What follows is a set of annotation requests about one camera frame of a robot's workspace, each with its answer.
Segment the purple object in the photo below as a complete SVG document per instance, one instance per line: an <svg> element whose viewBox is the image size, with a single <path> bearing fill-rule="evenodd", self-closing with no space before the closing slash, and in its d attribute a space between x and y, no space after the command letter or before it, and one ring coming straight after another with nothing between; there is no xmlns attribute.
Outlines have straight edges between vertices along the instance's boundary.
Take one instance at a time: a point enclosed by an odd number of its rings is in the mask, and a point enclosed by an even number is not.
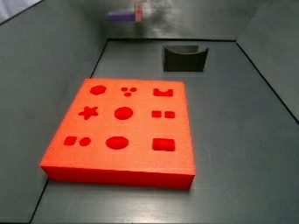
<svg viewBox="0 0 299 224"><path fill-rule="evenodd" d="M111 11L107 17L109 21L115 22L136 21L136 13L133 11Z"/></svg>

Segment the metal enclosure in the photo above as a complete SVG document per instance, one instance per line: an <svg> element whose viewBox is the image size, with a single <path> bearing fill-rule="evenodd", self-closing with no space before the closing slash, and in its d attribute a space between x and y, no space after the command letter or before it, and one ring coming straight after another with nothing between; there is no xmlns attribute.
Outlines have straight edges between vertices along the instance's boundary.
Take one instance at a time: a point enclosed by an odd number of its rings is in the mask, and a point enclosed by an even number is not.
<svg viewBox="0 0 299 224"><path fill-rule="evenodd" d="M143 23L108 21L132 7L44 0L0 26L0 222L296 224L299 3L147 0ZM168 45L209 48L203 73L164 72ZM43 153L92 74L184 81L189 191L47 182Z"/></svg>

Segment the circular hole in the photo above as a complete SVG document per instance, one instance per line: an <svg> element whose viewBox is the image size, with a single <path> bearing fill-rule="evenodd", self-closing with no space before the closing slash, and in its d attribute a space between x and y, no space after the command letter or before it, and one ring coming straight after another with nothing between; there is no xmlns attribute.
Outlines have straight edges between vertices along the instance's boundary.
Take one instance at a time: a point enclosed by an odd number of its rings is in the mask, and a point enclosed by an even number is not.
<svg viewBox="0 0 299 224"><path fill-rule="evenodd" d="M128 140L123 136L112 136L107 140L107 147L112 150L121 150L128 146Z"/></svg>
<svg viewBox="0 0 299 224"><path fill-rule="evenodd" d="M91 139L88 137L83 137L80 140L79 140L79 144L80 146L88 146L91 143Z"/></svg>
<svg viewBox="0 0 299 224"><path fill-rule="evenodd" d="M133 115L133 110L128 107L119 108L115 111L115 117L119 120L125 120Z"/></svg>

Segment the red foam block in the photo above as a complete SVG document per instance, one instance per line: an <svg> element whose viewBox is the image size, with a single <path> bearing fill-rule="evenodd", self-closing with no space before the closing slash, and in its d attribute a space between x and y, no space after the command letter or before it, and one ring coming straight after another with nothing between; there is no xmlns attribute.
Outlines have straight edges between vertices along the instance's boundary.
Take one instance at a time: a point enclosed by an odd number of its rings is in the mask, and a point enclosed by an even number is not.
<svg viewBox="0 0 299 224"><path fill-rule="evenodd" d="M191 188L183 83L85 80L40 166L57 181Z"/></svg>

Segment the gray floor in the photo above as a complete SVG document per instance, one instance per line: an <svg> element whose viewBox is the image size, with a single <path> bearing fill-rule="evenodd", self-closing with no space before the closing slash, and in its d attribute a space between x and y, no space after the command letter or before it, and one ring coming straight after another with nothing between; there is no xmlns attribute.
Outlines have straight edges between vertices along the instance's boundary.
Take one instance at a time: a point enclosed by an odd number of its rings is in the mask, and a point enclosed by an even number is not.
<svg viewBox="0 0 299 224"><path fill-rule="evenodd" d="M209 48L204 73L164 73L163 45ZM49 182L35 223L298 223L299 126L235 42L109 41L93 78L184 81L189 191Z"/></svg>

